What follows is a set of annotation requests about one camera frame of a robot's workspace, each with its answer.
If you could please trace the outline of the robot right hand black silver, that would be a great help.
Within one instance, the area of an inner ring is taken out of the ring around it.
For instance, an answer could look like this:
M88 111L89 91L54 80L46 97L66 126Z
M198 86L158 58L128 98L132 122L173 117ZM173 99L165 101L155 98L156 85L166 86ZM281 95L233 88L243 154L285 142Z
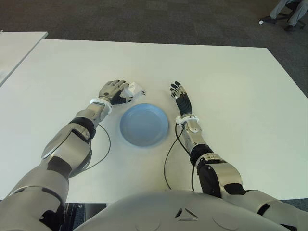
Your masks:
M171 84L171 97L175 100L180 115L192 114L192 105L184 87L177 81Z

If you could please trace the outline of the robot left hand black silver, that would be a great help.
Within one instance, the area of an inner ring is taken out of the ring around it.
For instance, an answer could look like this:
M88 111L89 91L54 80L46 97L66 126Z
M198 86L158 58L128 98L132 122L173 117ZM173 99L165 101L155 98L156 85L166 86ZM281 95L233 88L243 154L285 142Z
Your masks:
M99 98L109 101L111 105L131 102L133 97L122 97L121 94L128 83L124 80L108 81L100 90Z

